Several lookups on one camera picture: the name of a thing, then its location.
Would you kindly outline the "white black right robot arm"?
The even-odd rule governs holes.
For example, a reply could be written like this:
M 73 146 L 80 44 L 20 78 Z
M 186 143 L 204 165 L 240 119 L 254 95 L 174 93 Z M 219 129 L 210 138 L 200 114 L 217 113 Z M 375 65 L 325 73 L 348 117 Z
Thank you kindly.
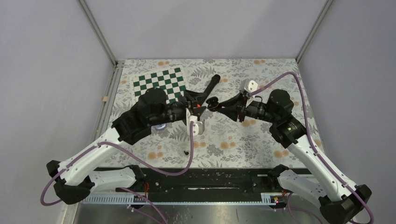
M 357 185 L 319 151 L 308 130 L 292 115 L 294 104 L 287 91 L 273 90 L 266 103 L 249 99 L 245 91 L 221 103 L 213 97 L 207 104 L 210 111 L 234 121 L 242 122 L 250 117 L 271 123 L 269 132 L 275 141 L 293 153 L 317 180 L 312 182 L 278 165 L 268 173 L 270 190 L 296 193 L 318 207 L 330 224 L 351 222 L 364 209 L 371 190 L 365 184 Z

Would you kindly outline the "purple earbud charging case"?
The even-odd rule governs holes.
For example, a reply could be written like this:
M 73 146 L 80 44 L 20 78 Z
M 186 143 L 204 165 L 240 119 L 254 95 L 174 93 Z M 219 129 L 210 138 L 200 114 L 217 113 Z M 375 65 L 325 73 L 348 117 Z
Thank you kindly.
M 159 124 L 159 125 L 154 126 L 154 128 L 155 128 L 156 130 L 158 130 L 158 131 L 164 130 L 166 127 L 167 127 L 167 124 L 166 124 L 166 123 L 165 123 L 165 124 Z

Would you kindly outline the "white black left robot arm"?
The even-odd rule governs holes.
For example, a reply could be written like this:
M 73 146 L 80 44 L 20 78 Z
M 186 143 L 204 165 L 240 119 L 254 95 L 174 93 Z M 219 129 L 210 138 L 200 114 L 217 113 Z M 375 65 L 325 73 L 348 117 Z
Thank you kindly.
M 203 106 L 212 89 L 204 92 L 184 90 L 178 100 L 167 103 L 163 89 L 154 87 L 139 96 L 130 110 L 122 113 L 112 125 L 81 152 L 65 161 L 47 163 L 53 186 L 59 201 L 75 204 L 96 191 L 130 188 L 141 191 L 145 176 L 139 166 L 128 165 L 121 169 L 99 171 L 98 166 L 119 151 L 125 152 L 152 133 L 152 127 L 182 121 L 190 137 L 201 134 Z

